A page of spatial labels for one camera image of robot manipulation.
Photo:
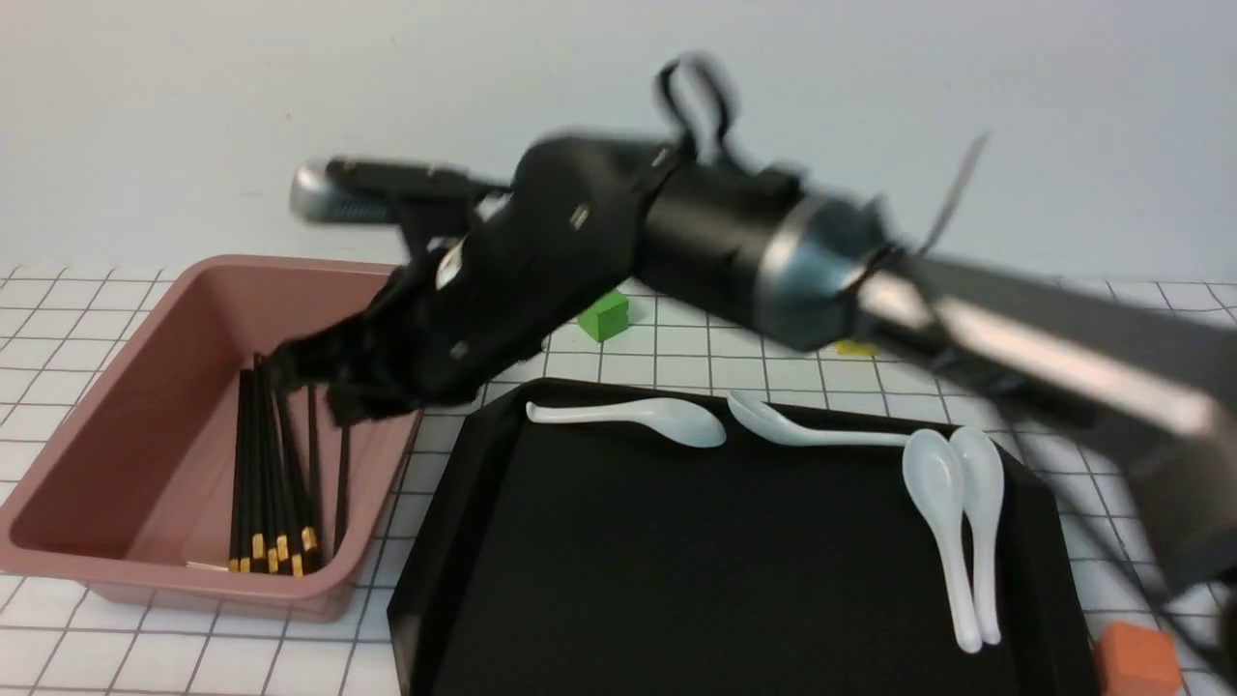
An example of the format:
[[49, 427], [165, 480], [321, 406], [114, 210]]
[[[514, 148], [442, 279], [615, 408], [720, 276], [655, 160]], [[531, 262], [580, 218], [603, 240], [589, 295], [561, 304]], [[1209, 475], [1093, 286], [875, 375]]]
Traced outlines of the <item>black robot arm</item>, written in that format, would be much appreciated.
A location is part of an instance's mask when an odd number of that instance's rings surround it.
[[408, 261], [366, 308], [275, 347], [275, 380], [327, 384], [336, 424], [464, 404], [630, 278], [799, 354], [875, 344], [1007, 424], [1047, 424], [1103, 455], [1162, 570], [1150, 608], [1235, 684], [1235, 605], [1215, 648], [1169, 614], [1194, 586], [1235, 586], [1235, 330], [933, 257], [985, 137], [910, 248], [878, 199], [740, 159], [706, 54], [669, 61], [654, 87], [675, 136], [562, 130], [506, 182], [344, 156], [304, 164], [298, 218], [396, 225]]

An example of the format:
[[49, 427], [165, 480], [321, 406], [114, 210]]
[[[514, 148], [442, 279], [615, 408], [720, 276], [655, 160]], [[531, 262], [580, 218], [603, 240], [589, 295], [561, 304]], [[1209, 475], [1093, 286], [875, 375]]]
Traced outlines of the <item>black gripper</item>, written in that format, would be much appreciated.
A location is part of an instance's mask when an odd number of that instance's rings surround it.
[[402, 292], [377, 316], [376, 342], [366, 323], [285, 340], [262, 362], [271, 384], [327, 384], [336, 427], [464, 401], [633, 273], [657, 155], [635, 138], [533, 143], [447, 286]]

